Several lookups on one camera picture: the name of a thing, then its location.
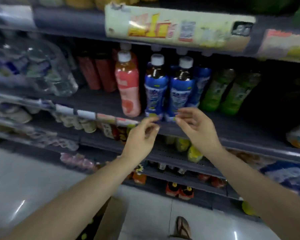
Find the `blue bottle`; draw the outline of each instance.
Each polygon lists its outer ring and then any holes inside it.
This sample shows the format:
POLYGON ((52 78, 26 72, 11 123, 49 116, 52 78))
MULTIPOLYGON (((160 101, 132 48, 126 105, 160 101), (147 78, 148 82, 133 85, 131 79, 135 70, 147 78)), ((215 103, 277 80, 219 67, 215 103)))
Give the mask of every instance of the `blue bottle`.
POLYGON ((194 86, 194 80, 189 72, 193 59, 188 56, 179 59, 180 69, 170 78, 170 98, 166 121, 174 122, 177 110, 185 107, 194 86))
POLYGON ((193 80, 195 82, 193 86, 192 93, 186 104, 187 107, 198 107, 200 104, 200 98, 204 87, 210 80, 211 69, 207 68, 205 65, 196 66, 193 69, 193 80))
POLYGON ((153 54, 151 56, 151 64, 152 66, 146 71, 144 78, 144 87, 147 95, 145 115, 148 117, 158 116, 162 119, 164 115, 164 96, 169 82, 168 76, 162 69, 164 56, 153 54))

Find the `pink packaged drink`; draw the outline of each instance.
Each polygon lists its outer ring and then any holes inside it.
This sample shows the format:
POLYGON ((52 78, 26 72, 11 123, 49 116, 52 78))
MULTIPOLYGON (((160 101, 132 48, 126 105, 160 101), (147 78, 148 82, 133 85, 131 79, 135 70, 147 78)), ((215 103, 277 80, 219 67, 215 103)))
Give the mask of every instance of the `pink packaged drink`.
POLYGON ((131 61, 130 52, 118 52, 115 77, 121 95, 123 113, 128 117, 140 115, 139 70, 131 61))

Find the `person's right hand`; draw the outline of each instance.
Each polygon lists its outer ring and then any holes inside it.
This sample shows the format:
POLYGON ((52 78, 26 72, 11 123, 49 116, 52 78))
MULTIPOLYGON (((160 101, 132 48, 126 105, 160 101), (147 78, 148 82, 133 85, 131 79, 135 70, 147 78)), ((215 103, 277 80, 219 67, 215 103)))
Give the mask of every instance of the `person's right hand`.
POLYGON ((212 120, 194 107, 178 109, 176 123, 189 137, 191 143, 206 157, 222 149, 212 120))

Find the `floor tile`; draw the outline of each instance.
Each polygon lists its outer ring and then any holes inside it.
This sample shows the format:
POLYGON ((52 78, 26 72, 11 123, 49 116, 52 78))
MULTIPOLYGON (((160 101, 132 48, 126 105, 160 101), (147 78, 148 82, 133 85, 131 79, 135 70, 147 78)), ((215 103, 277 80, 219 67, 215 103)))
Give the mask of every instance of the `floor tile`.
POLYGON ((204 209, 178 200, 172 202, 170 234, 173 234, 178 216, 188 221, 192 233, 191 238, 194 240, 279 240, 274 232, 263 223, 204 209))
POLYGON ((122 231, 143 239, 164 239, 169 232, 172 200, 133 187, 121 185, 116 196, 128 201, 122 231))

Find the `white tile floor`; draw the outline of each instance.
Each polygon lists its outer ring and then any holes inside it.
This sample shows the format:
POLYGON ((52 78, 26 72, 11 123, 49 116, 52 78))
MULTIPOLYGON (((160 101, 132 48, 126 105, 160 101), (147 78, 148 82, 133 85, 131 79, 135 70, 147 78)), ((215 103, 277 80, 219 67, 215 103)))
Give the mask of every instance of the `white tile floor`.
MULTIPOLYGON (((0 237, 42 204, 85 178, 65 168, 0 149, 0 237)), ((218 211, 121 185, 129 202, 120 240, 165 239, 177 216, 185 217, 193 240, 278 240, 267 226, 218 211)))

